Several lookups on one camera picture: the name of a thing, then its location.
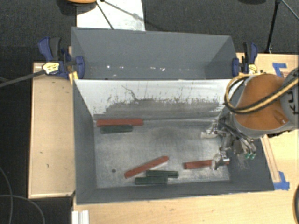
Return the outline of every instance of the bin floor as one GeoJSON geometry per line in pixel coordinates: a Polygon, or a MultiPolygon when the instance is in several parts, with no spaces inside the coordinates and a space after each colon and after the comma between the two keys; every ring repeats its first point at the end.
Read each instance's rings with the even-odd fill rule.
{"type": "Polygon", "coordinates": [[[172,183],[208,182],[229,180],[228,168],[211,170],[209,167],[184,170],[183,163],[209,160],[217,153],[220,138],[201,139],[201,131],[210,124],[180,126],[144,125],[134,127],[129,133],[101,134],[94,128],[97,188],[134,186],[135,177],[126,179],[124,173],[160,156],[168,156],[169,161],[155,169],[179,172],[172,183]]]}

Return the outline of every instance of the blue tape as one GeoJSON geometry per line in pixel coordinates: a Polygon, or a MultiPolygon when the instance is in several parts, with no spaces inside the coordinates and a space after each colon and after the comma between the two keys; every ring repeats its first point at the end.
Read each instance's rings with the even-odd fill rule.
{"type": "Polygon", "coordinates": [[[282,77],[279,68],[286,68],[286,64],[285,63],[272,63],[272,66],[275,70],[276,75],[279,76],[279,77],[282,77]]]}
{"type": "Polygon", "coordinates": [[[278,171],[281,182],[273,183],[275,190],[289,190],[290,182],[285,181],[285,175],[283,172],[278,171]]]}

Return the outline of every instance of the black cable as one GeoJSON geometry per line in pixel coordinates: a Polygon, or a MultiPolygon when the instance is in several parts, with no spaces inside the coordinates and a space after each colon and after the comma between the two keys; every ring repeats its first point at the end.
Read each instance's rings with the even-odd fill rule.
{"type": "Polygon", "coordinates": [[[3,177],[5,178],[5,181],[7,183],[8,189],[9,189],[9,196],[10,196],[10,213],[9,213],[9,221],[8,224],[11,224],[11,220],[13,218],[13,211],[14,211],[14,199],[13,199],[13,191],[11,189],[11,185],[9,183],[9,180],[4,173],[3,169],[0,167],[0,172],[2,173],[3,177]]]}
{"type": "MultiPolygon", "coordinates": [[[[230,106],[228,105],[228,100],[227,100],[226,96],[224,97],[224,104],[225,104],[225,106],[226,106],[231,112],[236,113],[236,114],[250,114],[250,113],[257,112],[257,111],[259,111],[259,110],[261,110],[261,109],[264,109],[264,108],[268,107],[269,105],[273,104],[274,102],[276,102],[278,98],[280,98],[280,97],[282,97],[282,96],[284,95],[284,93],[281,94],[280,96],[278,96],[277,99],[275,99],[275,100],[273,100],[273,101],[271,101],[271,102],[269,102],[269,103],[267,103],[267,104],[265,104],[265,105],[263,105],[263,106],[261,106],[261,107],[259,107],[259,108],[256,108],[255,110],[248,111],[248,112],[242,112],[242,111],[243,111],[243,110],[246,110],[246,109],[249,109],[249,108],[251,108],[251,107],[254,107],[254,106],[256,106],[256,105],[259,105],[259,104],[261,104],[262,102],[266,101],[267,99],[269,99],[269,98],[275,96],[275,95],[278,94],[281,90],[283,90],[286,86],[288,86],[290,83],[292,83],[293,81],[295,81],[297,78],[298,78],[297,76],[296,76],[296,77],[293,77],[293,78],[292,78],[291,80],[289,80],[286,84],[284,84],[283,86],[281,86],[280,88],[278,88],[276,91],[272,92],[272,93],[269,94],[268,96],[266,96],[266,97],[264,97],[264,98],[262,98],[262,99],[260,99],[260,100],[258,100],[258,101],[256,101],[256,102],[254,102],[254,103],[252,103],[252,104],[250,104],[250,105],[248,105],[248,106],[245,106],[245,107],[242,107],[242,108],[232,108],[232,107],[230,107],[230,106]]],[[[229,91],[235,86],[236,83],[234,83],[234,84],[229,88],[229,91]]]]}
{"type": "Polygon", "coordinates": [[[45,216],[44,216],[43,211],[41,210],[41,208],[35,202],[31,201],[30,199],[28,199],[26,197],[13,195],[13,191],[12,191],[11,185],[9,183],[9,180],[8,180],[6,174],[4,173],[4,171],[1,167],[0,167],[0,172],[4,176],[4,178],[7,182],[8,189],[9,189],[9,195],[0,195],[0,197],[10,197],[10,213],[9,213],[9,222],[8,222],[8,224],[11,224],[12,217],[13,217],[13,211],[14,211],[13,201],[14,201],[14,198],[19,198],[19,199],[25,200],[25,201],[31,203],[32,205],[34,205],[37,208],[37,210],[39,211],[39,213],[41,214],[41,216],[42,216],[43,224],[45,224],[46,223],[45,216]]]}
{"type": "Polygon", "coordinates": [[[298,15],[293,11],[293,9],[284,0],[281,1],[290,10],[290,12],[293,13],[293,15],[299,20],[298,15]]]}
{"type": "Polygon", "coordinates": [[[37,76],[40,76],[40,75],[44,75],[44,74],[45,74],[45,72],[43,70],[41,70],[41,71],[35,72],[33,74],[30,74],[30,75],[26,75],[26,76],[23,76],[23,77],[20,77],[20,78],[16,78],[14,80],[9,80],[9,81],[6,81],[4,83],[1,83],[0,84],[0,88],[2,88],[4,86],[7,86],[7,85],[10,85],[10,84],[14,84],[14,83],[20,82],[20,81],[32,79],[34,77],[37,77],[37,76]]]}
{"type": "Polygon", "coordinates": [[[112,27],[112,25],[111,25],[109,19],[106,17],[106,15],[105,15],[103,9],[100,7],[100,5],[98,4],[98,2],[96,2],[96,4],[97,4],[98,8],[100,9],[100,11],[102,12],[102,14],[103,14],[104,18],[106,19],[106,21],[108,22],[110,28],[111,28],[112,30],[114,30],[114,28],[112,27]]]}
{"type": "Polygon", "coordinates": [[[265,100],[271,98],[272,96],[276,95],[278,92],[280,92],[281,90],[283,90],[285,87],[287,87],[290,83],[292,83],[294,80],[296,79],[296,77],[294,77],[293,79],[291,79],[290,81],[288,81],[286,84],[284,84],[283,86],[279,87],[276,91],[272,92],[271,94],[269,94],[268,96],[256,101],[255,103],[252,103],[248,106],[242,107],[242,108],[235,108],[235,110],[246,110],[249,109],[251,107],[254,107],[256,105],[259,105],[260,103],[264,102],[265,100]]]}
{"type": "MultiPolygon", "coordinates": [[[[11,195],[0,195],[0,197],[9,197],[9,196],[11,196],[11,195]]],[[[19,198],[21,200],[27,201],[27,202],[31,203],[32,205],[34,205],[36,207],[36,209],[39,211],[39,213],[41,214],[41,216],[42,216],[43,224],[46,224],[46,220],[45,220],[45,216],[43,214],[43,211],[41,210],[41,208],[35,202],[33,202],[30,199],[28,199],[26,197],[23,197],[23,196],[12,195],[12,197],[19,198]]]]}

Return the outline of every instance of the blue clamp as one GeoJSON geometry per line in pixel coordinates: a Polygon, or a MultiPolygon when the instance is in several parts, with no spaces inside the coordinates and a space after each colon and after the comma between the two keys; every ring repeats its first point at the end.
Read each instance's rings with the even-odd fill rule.
{"type": "Polygon", "coordinates": [[[290,182],[285,181],[285,175],[283,172],[278,171],[281,182],[273,183],[275,190],[289,190],[290,189],[290,182]]]}
{"type": "Polygon", "coordinates": [[[240,63],[238,58],[233,59],[232,62],[233,77],[236,77],[239,74],[239,72],[248,74],[250,70],[249,65],[254,64],[257,58],[258,49],[254,43],[251,43],[249,46],[248,43],[244,42],[243,47],[244,47],[245,57],[242,56],[242,63],[240,63]]]}
{"type": "Polygon", "coordinates": [[[68,79],[71,71],[77,71],[79,79],[82,79],[85,73],[83,57],[77,56],[75,60],[72,60],[71,55],[66,50],[59,48],[60,40],[59,37],[44,37],[38,42],[39,52],[47,62],[55,61],[59,63],[59,72],[53,75],[68,79]]]}
{"type": "Polygon", "coordinates": [[[286,68],[286,64],[285,63],[272,63],[272,66],[275,70],[276,75],[279,76],[279,77],[282,77],[279,68],[286,68]]]}

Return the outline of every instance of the green block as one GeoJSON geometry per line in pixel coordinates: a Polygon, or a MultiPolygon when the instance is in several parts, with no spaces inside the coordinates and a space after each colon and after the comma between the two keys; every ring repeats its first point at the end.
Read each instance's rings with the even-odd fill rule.
{"type": "Polygon", "coordinates": [[[104,126],[101,127],[101,133],[125,133],[132,132],[133,127],[131,125],[116,125],[116,126],[104,126]]]}
{"type": "Polygon", "coordinates": [[[146,176],[147,177],[178,178],[178,171],[147,170],[146,176]]]}
{"type": "Polygon", "coordinates": [[[245,158],[248,159],[250,157],[250,153],[245,154],[245,158]]]}
{"type": "Polygon", "coordinates": [[[153,184],[167,184],[167,177],[137,177],[135,178],[136,185],[153,185],[153,184]]]}

